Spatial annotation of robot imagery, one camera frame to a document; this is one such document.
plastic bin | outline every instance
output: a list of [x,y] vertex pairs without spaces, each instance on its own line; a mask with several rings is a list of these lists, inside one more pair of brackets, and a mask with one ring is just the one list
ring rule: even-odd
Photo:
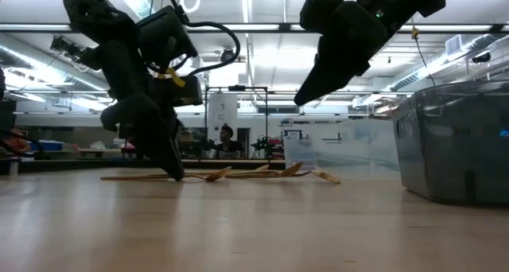
[[394,112],[403,185],[435,201],[509,204],[509,82],[416,92]]
[[[58,142],[40,142],[43,149],[45,151],[61,151],[62,150],[62,144]],[[34,143],[30,143],[30,149],[31,150],[39,150],[39,147],[37,147]]]
[[317,166],[342,179],[397,180],[398,154],[391,121],[348,120],[333,126],[314,125]]
[[317,156],[313,151],[311,140],[295,140],[284,138],[285,166],[289,168],[298,162],[303,161],[302,171],[314,170],[317,168]]

blue container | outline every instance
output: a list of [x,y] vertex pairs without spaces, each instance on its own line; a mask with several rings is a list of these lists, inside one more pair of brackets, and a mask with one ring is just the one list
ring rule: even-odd
[[[45,151],[61,151],[62,150],[62,144],[55,143],[55,142],[40,142],[42,147]],[[35,146],[34,143],[30,143],[30,149],[31,150],[39,150],[37,146]]]

white panel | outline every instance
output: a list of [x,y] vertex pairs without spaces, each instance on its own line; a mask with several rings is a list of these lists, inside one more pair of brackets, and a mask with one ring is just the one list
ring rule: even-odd
[[233,138],[237,138],[237,95],[214,94],[208,104],[208,139],[220,143],[221,127],[228,125],[233,129]]

clear plastic container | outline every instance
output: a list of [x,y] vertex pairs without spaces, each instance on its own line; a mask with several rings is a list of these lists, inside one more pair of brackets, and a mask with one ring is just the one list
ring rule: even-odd
[[312,140],[295,140],[285,137],[285,166],[289,168],[298,162],[303,161],[302,171],[314,170],[317,168],[317,156],[313,151]]
[[391,121],[348,120],[327,130],[310,127],[317,166],[341,178],[398,179]]

yellow tag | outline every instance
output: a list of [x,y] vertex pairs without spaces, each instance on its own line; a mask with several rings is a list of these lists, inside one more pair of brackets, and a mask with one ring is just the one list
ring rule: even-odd
[[419,36],[420,30],[416,27],[412,28],[412,39],[416,39]]

